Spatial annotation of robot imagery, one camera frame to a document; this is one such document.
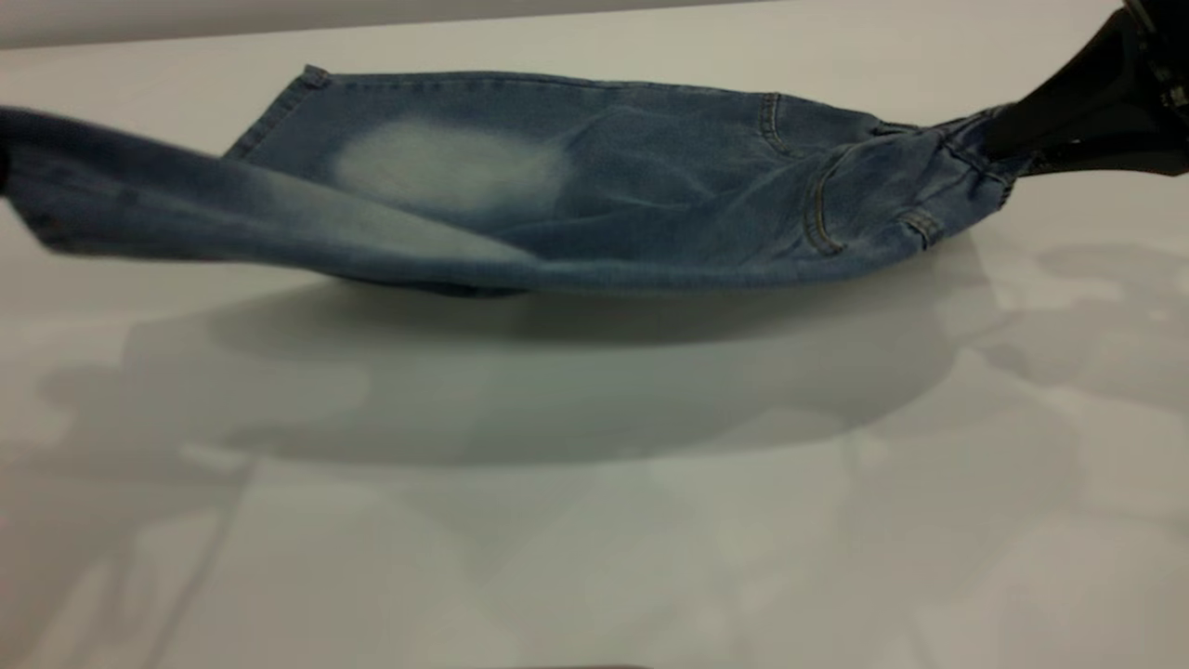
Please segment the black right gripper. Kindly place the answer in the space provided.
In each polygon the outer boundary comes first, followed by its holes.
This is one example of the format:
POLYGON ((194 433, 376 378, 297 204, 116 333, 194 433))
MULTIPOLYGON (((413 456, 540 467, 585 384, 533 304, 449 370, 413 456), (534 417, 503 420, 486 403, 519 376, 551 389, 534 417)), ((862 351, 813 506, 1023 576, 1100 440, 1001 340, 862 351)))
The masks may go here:
POLYGON ((1126 1, 1124 8, 1059 72, 1000 111, 986 128, 989 156, 1036 154, 1028 177, 1185 175, 1188 4, 1126 1))

